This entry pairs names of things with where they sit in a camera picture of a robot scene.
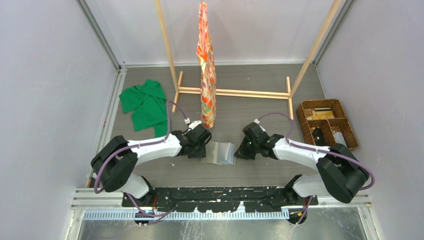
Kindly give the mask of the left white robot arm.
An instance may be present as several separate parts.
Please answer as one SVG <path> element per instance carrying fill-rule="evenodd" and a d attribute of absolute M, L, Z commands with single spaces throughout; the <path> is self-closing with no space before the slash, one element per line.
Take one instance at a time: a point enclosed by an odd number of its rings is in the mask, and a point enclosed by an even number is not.
<path fill-rule="evenodd" d="M 141 207 L 148 207 L 154 199 L 153 188 L 144 177 L 134 173 L 135 167 L 167 157 L 204 158 L 211 138 L 211 132 L 199 121 L 190 123 L 186 130 L 174 130 L 163 137 L 146 140 L 113 137 L 90 162 L 96 175 L 94 191 L 121 191 L 130 194 Z"/>

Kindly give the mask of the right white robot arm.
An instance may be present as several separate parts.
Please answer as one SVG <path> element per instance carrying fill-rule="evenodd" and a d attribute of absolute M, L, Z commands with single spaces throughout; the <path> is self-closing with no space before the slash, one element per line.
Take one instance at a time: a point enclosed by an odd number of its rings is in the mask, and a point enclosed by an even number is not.
<path fill-rule="evenodd" d="M 284 187 L 285 198 L 299 205 L 311 196 L 332 196 L 341 203 L 350 203 L 356 194 L 374 184 L 369 170 L 343 144 L 315 146 L 289 139 L 280 134 L 268 135 L 257 122 L 242 130 L 244 138 L 234 156 L 254 160 L 258 154 L 278 161 L 291 161 L 316 171 L 315 175 L 295 175 Z"/>

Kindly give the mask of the grey card holder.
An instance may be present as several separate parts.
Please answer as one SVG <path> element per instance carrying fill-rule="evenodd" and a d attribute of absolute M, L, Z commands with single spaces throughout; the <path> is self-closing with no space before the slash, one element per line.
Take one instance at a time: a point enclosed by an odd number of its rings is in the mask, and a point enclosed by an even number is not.
<path fill-rule="evenodd" d="M 235 151 L 236 146 L 234 143 L 210 141 L 205 146 L 206 157 L 202 157 L 200 162 L 204 164 L 234 166 L 236 164 Z"/>

